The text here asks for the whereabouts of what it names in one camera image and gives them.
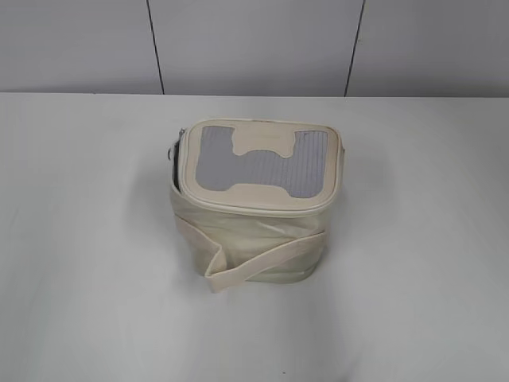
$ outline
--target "insulated lunch bag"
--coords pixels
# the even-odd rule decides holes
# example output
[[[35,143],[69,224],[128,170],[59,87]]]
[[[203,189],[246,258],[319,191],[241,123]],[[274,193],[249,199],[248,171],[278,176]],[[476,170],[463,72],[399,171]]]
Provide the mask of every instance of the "insulated lunch bag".
[[[343,172],[332,128],[211,119],[182,130],[169,159],[177,229],[213,291],[314,271]]]

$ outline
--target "bag lid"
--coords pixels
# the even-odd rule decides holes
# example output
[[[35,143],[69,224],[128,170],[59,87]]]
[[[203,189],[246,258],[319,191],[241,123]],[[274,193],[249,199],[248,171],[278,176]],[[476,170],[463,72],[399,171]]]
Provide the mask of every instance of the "bag lid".
[[[181,192],[225,212],[317,212],[341,180],[343,148],[330,127],[211,119],[187,130],[179,153]]]

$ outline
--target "bag strap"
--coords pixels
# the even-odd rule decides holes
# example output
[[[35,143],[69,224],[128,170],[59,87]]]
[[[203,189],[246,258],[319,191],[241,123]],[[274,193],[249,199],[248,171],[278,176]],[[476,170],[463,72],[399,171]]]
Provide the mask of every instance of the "bag strap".
[[[175,216],[175,221],[177,229],[190,244],[212,255],[212,260],[205,271],[205,278],[214,292],[240,284],[258,273],[303,255],[323,245],[326,237],[326,233],[322,232],[293,240],[265,251],[235,268],[227,269],[227,258],[221,244],[179,216]]]

